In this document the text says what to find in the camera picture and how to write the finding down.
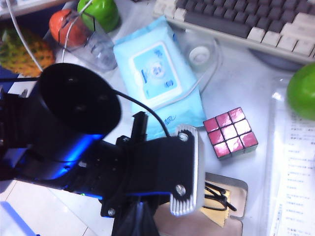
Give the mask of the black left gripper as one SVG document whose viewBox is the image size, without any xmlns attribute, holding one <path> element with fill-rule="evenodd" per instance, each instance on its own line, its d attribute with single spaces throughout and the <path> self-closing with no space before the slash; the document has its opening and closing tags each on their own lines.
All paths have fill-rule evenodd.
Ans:
<svg viewBox="0 0 315 236">
<path fill-rule="evenodd" d="M 131 137 L 100 141 L 83 156 L 66 190 L 98 198 L 101 215 L 120 212 L 114 236 L 159 236 L 156 208 L 167 202 L 175 216 L 197 209 L 197 129 L 181 124 L 176 135 L 146 139 L 147 115 L 134 115 Z"/>
</svg>

